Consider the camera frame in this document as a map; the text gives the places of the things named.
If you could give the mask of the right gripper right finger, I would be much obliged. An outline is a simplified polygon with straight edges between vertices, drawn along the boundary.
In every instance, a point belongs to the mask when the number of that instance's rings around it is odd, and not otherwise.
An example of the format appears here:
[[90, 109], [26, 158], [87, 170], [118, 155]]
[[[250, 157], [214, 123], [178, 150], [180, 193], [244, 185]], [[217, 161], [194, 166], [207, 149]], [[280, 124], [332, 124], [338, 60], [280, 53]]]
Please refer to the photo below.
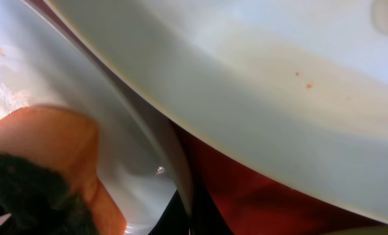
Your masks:
[[201, 178], [194, 178], [192, 229], [195, 235], [233, 235]]

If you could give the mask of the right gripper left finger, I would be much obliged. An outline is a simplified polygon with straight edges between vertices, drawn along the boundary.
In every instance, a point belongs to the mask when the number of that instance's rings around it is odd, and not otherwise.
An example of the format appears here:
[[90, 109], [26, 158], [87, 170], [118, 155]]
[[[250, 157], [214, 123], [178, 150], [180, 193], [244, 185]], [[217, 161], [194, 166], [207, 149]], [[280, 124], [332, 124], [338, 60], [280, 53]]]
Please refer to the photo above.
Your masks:
[[176, 191], [158, 223], [149, 235], [189, 235], [189, 220], [181, 197]]

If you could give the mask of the light blue plate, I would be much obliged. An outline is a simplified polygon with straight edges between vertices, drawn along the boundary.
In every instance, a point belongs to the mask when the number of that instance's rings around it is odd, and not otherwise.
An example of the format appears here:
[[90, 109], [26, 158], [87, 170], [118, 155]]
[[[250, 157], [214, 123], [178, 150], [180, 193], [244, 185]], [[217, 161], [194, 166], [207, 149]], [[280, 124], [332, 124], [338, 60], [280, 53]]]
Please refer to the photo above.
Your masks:
[[388, 1], [49, 1], [179, 126], [388, 224]]
[[0, 1], [0, 119], [35, 104], [97, 122], [97, 174], [127, 220], [127, 234], [149, 234], [176, 191], [190, 219], [192, 180], [168, 120], [117, 86], [43, 11], [28, 1]]

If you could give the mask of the green and orange sponge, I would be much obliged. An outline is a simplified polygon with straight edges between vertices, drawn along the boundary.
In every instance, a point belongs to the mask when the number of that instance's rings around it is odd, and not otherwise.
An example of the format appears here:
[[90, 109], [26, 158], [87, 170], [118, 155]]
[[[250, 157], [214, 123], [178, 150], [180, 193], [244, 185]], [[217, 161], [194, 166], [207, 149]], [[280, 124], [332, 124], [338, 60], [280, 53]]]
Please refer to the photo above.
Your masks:
[[0, 234], [123, 234], [97, 159], [97, 124], [77, 112], [29, 106], [0, 119]]

